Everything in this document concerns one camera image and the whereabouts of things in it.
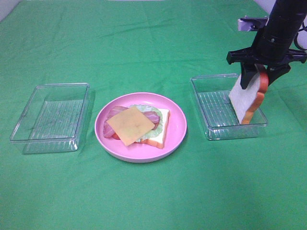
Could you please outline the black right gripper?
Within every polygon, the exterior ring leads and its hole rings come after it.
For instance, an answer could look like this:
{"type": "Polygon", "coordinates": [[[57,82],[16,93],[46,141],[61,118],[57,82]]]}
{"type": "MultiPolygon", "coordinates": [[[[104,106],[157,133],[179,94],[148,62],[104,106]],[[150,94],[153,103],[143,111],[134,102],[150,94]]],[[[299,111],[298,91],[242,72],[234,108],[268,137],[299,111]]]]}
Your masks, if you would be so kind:
{"type": "Polygon", "coordinates": [[[240,85],[243,90],[258,74],[259,64],[268,65],[266,72],[271,85],[291,70],[288,63],[306,62],[305,51],[289,48],[306,15],[305,0],[277,0],[267,24],[258,30],[252,45],[228,52],[226,60],[229,64],[240,62],[240,85]]]}

